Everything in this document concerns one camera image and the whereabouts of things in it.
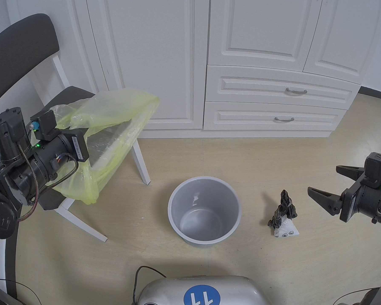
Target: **silver drawer handle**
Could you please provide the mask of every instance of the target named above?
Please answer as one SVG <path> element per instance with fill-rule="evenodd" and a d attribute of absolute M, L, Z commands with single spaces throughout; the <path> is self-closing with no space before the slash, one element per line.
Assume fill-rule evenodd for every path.
<path fill-rule="evenodd" d="M 295 118 L 290 118 L 290 119 L 279 119 L 275 116 L 274 120 L 279 121 L 279 122 L 292 122 Z"/>
<path fill-rule="evenodd" d="M 285 89 L 286 92 L 288 93 L 294 93 L 294 94 L 306 94 L 308 91 L 305 89 L 304 91 L 299 91 L 299 90 L 292 90 L 292 89 Z"/>

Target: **black chair backrest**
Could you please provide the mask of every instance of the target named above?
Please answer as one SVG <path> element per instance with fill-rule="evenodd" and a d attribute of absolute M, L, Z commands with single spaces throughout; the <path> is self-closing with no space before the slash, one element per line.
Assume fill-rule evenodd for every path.
<path fill-rule="evenodd" d="M 43 60 L 59 51 L 54 25 L 37 13 L 0 33 L 0 97 Z"/>

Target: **drawer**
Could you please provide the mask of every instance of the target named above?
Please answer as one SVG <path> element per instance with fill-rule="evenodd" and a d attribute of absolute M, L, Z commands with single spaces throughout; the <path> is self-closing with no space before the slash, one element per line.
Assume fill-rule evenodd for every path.
<path fill-rule="evenodd" d="M 333 131 L 345 113 L 303 105 L 206 102 L 203 129 Z"/>
<path fill-rule="evenodd" d="M 206 101 L 349 109 L 359 89 L 349 81 L 304 72 L 209 65 Z"/>

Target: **floor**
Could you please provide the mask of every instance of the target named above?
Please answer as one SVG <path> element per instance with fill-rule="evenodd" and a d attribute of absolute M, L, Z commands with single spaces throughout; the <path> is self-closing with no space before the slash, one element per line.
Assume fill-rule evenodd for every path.
<path fill-rule="evenodd" d="M 312 186 L 340 194 L 352 181 L 336 174 L 335 166 L 362 166 L 370 152 L 381 153 L 380 99 L 358 95 L 327 139 L 143 139 L 139 144 L 149 186 L 128 156 L 96 204 L 71 207 L 109 237 L 106 243 L 41 208 L 20 224 L 17 280 L 43 304 L 131 304 L 141 265 L 168 277 L 246 276 L 273 304 L 331 305 L 345 293 L 381 285 L 381 225 L 360 214 L 344 223 L 306 192 Z M 201 175 L 227 181 L 243 209 L 234 234 L 208 249 L 186 244 L 167 217 L 175 187 Z M 300 235 L 277 239 L 267 222 L 283 189 L 296 206 Z M 158 278 L 143 270 L 138 290 Z M 28 290 L 17 288 L 22 301 L 37 304 Z M 341 301 L 352 304 L 362 295 Z"/>

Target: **white logo symbol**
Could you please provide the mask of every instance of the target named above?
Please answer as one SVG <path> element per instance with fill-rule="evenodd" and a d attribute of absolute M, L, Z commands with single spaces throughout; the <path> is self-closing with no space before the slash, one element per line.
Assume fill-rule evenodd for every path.
<path fill-rule="evenodd" d="M 200 305 L 200 301 L 196 302 L 194 293 L 190 294 L 190 298 L 192 300 L 192 305 Z M 205 301 L 205 305 L 210 305 L 211 303 L 213 303 L 213 299 L 211 299 L 211 300 L 208 299 L 208 293 L 207 292 L 203 292 L 203 300 Z"/>

